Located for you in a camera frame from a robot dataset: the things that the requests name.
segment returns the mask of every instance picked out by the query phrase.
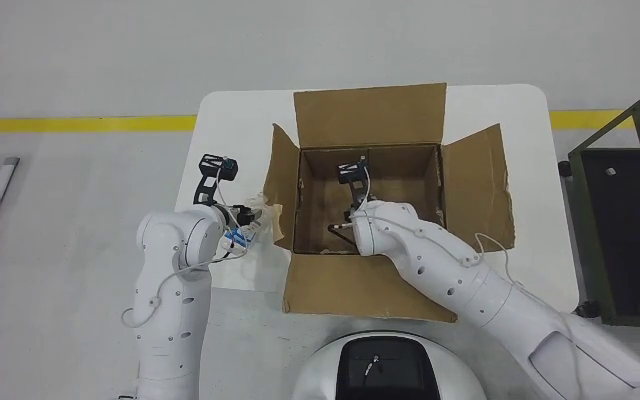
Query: dark green cart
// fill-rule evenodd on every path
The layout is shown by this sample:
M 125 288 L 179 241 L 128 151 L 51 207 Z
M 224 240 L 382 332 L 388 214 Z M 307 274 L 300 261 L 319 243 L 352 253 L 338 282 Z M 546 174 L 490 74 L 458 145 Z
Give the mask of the dark green cart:
M 640 148 L 589 148 L 627 118 L 640 138 L 639 101 L 558 167 L 588 298 L 578 311 L 600 314 L 606 324 L 640 326 Z

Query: black bracket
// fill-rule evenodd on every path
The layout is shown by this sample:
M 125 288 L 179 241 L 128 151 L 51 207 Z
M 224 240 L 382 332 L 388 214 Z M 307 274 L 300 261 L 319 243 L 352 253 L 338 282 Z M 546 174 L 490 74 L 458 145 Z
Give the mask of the black bracket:
M 369 179 L 367 179 L 367 171 L 365 168 L 368 168 L 367 159 L 365 156 L 360 157 L 359 161 L 341 164 L 338 165 L 338 182 L 341 184 L 348 184 L 349 189 L 351 190 L 351 208 L 345 211 L 345 221 L 350 222 L 350 215 L 352 210 L 356 210 L 363 201 L 365 201 L 365 196 L 367 195 L 367 191 L 369 188 Z M 372 200 L 374 197 L 371 196 L 371 192 L 369 191 L 368 200 Z
M 200 179 L 196 194 L 193 196 L 193 204 L 213 206 L 216 204 L 213 195 L 218 187 L 216 177 L 221 181 L 234 180 L 238 173 L 238 163 L 232 158 L 205 154 L 200 160 L 199 168 L 202 179 Z

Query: white robot body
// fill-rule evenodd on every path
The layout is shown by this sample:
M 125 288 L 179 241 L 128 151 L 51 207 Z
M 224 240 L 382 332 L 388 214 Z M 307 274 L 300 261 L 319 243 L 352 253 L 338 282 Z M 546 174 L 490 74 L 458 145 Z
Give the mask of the white robot body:
M 148 321 L 134 329 L 140 357 L 138 399 L 198 399 L 211 274 L 206 265 L 180 271 L 213 259 L 223 221 L 217 209 L 194 206 L 184 213 L 149 214 L 140 224 L 137 242 L 145 262 L 132 315 L 138 325 Z
M 469 245 L 421 221 L 410 204 L 371 201 L 361 208 L 351 217 L 360 253 L 386 255 L 410 285 L 491 334 L 548 398 L 640 399 L 640 357 L 624 344 L 505 281 Z M 198 399 L 211 300 L 205 265 L 225 225 L 222 212 L 206 206 L 150 214 L 140 224 L 137 242 L 145 262 L 127 323 L 140 357 L 138 399 Z M 423 390 L 425 398 L 437 390 L 442 400 L 485 398 L 471 370 L 443 347 L 410 334 L 370 332 L 316 352 L 301 369 L 294 399 L 342 400 L 371 389 L 383 395 Z

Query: box flap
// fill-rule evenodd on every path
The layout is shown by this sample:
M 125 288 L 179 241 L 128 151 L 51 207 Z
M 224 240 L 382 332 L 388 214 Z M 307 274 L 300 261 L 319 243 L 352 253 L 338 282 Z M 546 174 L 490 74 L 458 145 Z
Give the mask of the box flap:
M 446 83 L 294 93 L 301 148 L 440 143 Z
M 283 311 L 454 322 L 398 274 L 387 257 L 291 254 Z
M 298 190 L 298 158 L 300 150 L 286 132 L 273 124 L 271 161 L 264 182 L 267 204 L 274 206 L 273 240 L 291 250 Z
M 512 248 L 515 228 L 500 125 L 444 146 L 442 164 L 447 229 L 477 251 L 476 232 Z M 483 245 L 487 251 L 500 249 L 487 240 Z

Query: metal frame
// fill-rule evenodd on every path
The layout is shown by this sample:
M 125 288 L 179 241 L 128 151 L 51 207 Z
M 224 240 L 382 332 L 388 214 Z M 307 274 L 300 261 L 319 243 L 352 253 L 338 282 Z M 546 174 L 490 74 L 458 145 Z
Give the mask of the metal frame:
M 640 326 L 640 316 L 630 317 L 616 312 L 582 158 L 584 151 L 598 151 L 588 147 L 629 117 L 633 118 L 636 134 L 640 139 L 640 101 L 638 101 L 569 152 L 572 176 L 565 180 L 565 186 L 588 300 L 598 303 L 603 323 Z

